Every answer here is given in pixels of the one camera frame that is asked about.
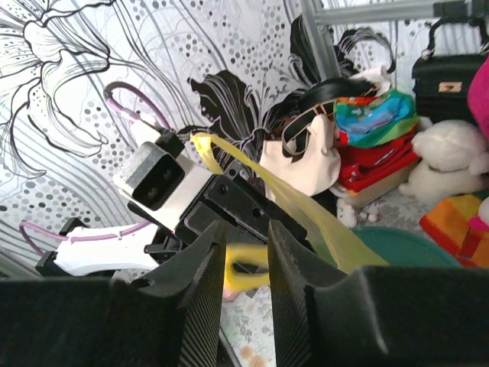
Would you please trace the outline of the teal plastic trash bin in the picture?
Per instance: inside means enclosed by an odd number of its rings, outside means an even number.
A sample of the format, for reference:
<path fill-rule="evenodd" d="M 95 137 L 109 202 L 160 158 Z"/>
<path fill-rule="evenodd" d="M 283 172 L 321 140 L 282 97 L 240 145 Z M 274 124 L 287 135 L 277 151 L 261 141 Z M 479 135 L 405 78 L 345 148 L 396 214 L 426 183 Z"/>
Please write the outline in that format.
<path fill-rule="evenodd" d="M 424 237 L 383 226 L 362 226 L 352 230 L 372 251 L 394 266 L 460 268 L 448 252 Z"/>

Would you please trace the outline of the yellow plastic trash bag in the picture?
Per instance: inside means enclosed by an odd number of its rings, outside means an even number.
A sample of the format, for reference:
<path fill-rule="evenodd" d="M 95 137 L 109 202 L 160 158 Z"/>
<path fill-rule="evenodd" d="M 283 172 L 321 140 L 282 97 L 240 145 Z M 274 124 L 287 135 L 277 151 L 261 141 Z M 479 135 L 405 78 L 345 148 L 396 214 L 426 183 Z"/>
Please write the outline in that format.
<path fill-rule="evenodd" d="M 321 286 L 334 284 L 365 266 L 388 266 L 389 263 L 368 248 L 357 235 L 343 225 L 324 207 L 268 169 L 252 161 L 234 145 L 214 134 L 199 132 L 191 137 L 203 162 L 218 178 L 224 177 L 212 153 L 212 146 L 221 148 L 264 180 L 275 196 L 275 203 L 306 230 L 306 240 L 312 248 L 294 245 L 289 239 L 282 252 L 298 268 L 298 272 Z M 247 291 L 269 285 L 279 278 L 277 240 L 268 242 L 269 255 L 257 245 L 230 243 L 227 247 L 224 289 L 231 292 Z"/>

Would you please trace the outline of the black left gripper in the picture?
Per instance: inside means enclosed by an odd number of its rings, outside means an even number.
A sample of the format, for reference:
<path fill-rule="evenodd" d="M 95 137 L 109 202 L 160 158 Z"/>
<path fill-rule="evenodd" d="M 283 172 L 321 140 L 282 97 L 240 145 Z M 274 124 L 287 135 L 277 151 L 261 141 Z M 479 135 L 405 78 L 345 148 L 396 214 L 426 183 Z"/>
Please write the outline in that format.
<path fill-rule="evenodd" d="M 309 247 L 306 230 L 275 202 L 251 185 L 242 174 L 245 167 L 234 161 L 224 174 L 215 174 L 203 190 L 203 202 L 193 202 L 181 213 L 144 209 L 144 218 L 159 226 L 156 242 L 166 235 L 170 243 L 185 248 L 215 221 L 227 223 L 229 243 L 264 245 L 271 220 L 281 222 L 299 241 Z"/>

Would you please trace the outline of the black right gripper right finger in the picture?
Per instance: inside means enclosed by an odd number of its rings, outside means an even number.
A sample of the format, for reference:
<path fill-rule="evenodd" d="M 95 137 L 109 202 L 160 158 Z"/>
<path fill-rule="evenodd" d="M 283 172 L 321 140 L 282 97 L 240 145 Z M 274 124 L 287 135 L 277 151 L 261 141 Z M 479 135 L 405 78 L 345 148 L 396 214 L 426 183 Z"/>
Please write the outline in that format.
<path fill-rule="evenodd" d="M 269 226 L 278 366 L 486 366 L 488 273 L 366 266 L 345 274 Z"/>

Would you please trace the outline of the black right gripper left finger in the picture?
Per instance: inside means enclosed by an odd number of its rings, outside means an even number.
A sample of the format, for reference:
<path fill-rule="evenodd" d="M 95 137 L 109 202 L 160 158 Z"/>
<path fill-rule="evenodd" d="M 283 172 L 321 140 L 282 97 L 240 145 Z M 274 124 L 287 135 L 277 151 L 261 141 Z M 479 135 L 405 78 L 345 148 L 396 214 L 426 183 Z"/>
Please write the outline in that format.
<path fill-rule="evenodd" d="M 214 366 L 226 225 L 127 284 L 69 277 L 1 283 L 3 366 Z"/>

